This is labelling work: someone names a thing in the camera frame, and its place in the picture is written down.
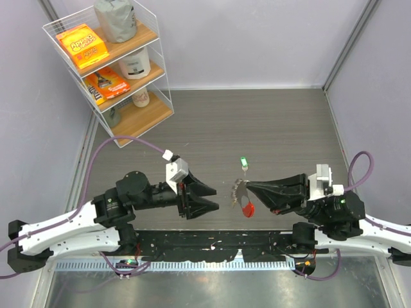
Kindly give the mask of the keyring bunch with red tag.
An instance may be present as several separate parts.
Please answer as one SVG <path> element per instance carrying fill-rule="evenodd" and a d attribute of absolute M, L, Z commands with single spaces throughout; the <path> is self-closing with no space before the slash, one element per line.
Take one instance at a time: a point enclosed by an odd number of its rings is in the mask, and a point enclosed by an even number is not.
<path fill-rule="evenodd" d="M 233 207 L 239 205 L 242 214 L 246 218 L 251 218 L 255 213 L 255 206 L 249 198 L 247 183 L 248 181 L 241 178 L 235 181 L 231 190 L 231 200 Z"/>

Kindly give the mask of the key with green tag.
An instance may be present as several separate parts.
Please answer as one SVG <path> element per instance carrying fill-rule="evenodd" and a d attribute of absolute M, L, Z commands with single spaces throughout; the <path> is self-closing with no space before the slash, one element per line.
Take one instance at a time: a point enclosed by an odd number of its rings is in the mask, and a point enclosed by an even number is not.
<path fill-rule="evenodd" d="M 241 168 L 243 170 L 244 175 L 247 174 L 247 171 L 249 169 L 249 163 L 246 157 L 240 157 L 240 162 L 241 162 Z"/>

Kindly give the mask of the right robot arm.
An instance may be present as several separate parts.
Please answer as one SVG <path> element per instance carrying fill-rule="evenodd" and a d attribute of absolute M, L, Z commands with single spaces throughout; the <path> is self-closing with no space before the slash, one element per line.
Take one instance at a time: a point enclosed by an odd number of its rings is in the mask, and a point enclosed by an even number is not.
<path fill-rule="evenodd" d="M 331 185 L 328 178 L 303 173 L 280 180 L 248 181 L 245 187 L 271 213 L 293 212 L 306 219 L 292 227 L 290 244 L 296 252 L 369 250 L 394 264 L 410 265 L 410 227 L 368 218 L 358 195 Z"/>

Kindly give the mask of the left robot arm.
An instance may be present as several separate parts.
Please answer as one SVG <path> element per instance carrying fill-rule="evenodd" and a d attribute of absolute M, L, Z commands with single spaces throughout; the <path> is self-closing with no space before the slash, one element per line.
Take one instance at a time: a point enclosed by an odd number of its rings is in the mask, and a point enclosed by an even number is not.
<path fill-rule="evenodd" d="M 215 189 L 195 178 L 188 168 L 174 163 L 166 165 L 165 182 L 155 185 L 144 173 L 133 171 L 80 210 L 38 223 L 10 222 L 8 236 L 13 246 L 7 252 L 7 263 L 21 274 L 68 254 L 130 255 L 137 249 L 131 225 L 136 211 L 176 206 L 179 216 L 195 219 L 219 209 L 207 199 L 215 194 Z"/>

